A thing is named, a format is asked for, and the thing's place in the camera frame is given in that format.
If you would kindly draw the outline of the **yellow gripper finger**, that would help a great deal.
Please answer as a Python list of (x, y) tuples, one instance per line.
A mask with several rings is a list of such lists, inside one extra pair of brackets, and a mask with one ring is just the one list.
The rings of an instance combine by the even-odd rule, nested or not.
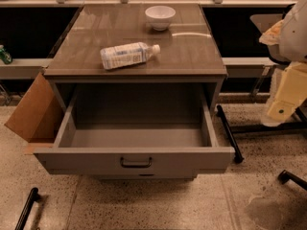
[(284, 123), (307, 99), (307, 63), (293, 61), (281, 73), (281, 80), (267, 117), (272, 123)]

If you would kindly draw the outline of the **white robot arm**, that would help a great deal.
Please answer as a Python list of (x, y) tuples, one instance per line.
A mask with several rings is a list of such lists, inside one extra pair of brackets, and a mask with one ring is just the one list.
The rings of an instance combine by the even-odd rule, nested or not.
[(261, 116), (263, 125), (277, 127), (307, 99), (307, 0), (298, 0), (259, 41), (268, 46), (277, 45), (280, 56), (290, 62), (281, 72), (278, 88), (267, 100)]

